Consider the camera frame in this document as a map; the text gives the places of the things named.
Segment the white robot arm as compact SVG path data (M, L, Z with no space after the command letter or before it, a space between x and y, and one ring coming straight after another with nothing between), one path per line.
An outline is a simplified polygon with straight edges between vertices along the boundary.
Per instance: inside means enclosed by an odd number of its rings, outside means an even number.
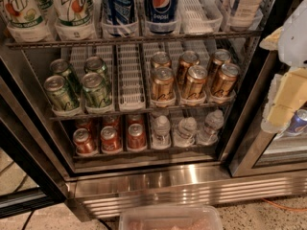
M267 133L284 129L307 102L307 0L303 0L284 24L260 42L260 47L278 53L290 67L271 83L261 128Z

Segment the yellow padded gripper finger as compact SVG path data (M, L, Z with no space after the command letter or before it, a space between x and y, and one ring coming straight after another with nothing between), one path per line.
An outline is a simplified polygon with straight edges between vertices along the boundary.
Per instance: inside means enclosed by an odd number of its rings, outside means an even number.
M260 47L269 51L277 51L278 50L278 40L282 32L282 27L277 28L270 35L266 36L260 42Z
M275 74L262 114L261 128L267 133L278 133L306 102L306 68L295 68L284 75Z

